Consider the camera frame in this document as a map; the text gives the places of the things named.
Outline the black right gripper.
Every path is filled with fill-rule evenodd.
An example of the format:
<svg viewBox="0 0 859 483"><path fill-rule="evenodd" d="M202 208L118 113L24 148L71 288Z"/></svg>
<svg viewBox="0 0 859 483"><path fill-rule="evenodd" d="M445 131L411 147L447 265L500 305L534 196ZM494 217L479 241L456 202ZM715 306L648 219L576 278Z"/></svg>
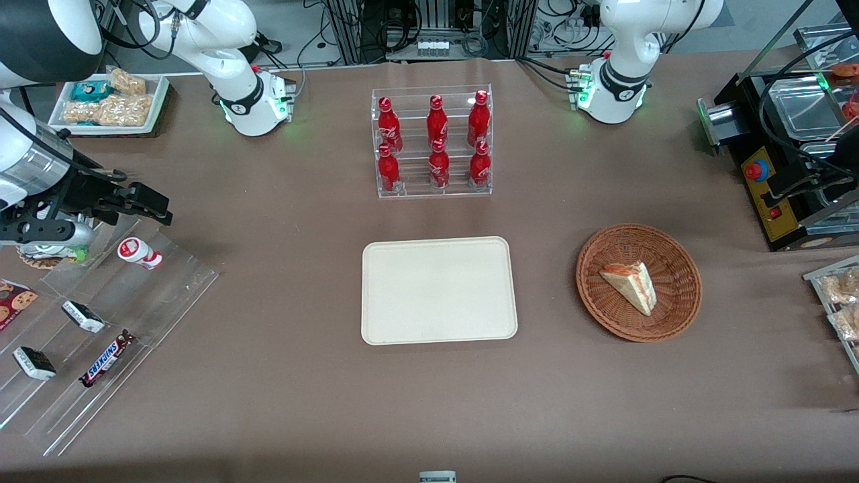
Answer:
<svg viewBox="0 0 859 483"><path fill-rule="evenodd" d="M174 214L169 211L168 197L140 182L132 182L126 188L120 183L124 180L119 171L108 176L101 169L92 175L69 168L58 183L41 193L40 220L67 216L76 219L83 215L107 223L121 213L150 218L163 226L172 224Z"/></svg>

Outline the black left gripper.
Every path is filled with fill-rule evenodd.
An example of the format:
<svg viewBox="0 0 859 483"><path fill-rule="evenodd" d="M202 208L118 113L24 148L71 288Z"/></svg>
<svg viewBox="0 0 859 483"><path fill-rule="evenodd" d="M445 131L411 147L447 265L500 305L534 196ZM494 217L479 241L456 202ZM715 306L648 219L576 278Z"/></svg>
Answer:
<svg viewBox="0 0 859 483"><path fill-rule="evenodd" d="M815 170L804 164L789 164L773 174L773 187L765 192L768 210L788 203L808 209L808 193L823 189L828 202L837 202L844 193L855 190L858 174L858 131L847 131L835 142L815 145Z"/></svg>

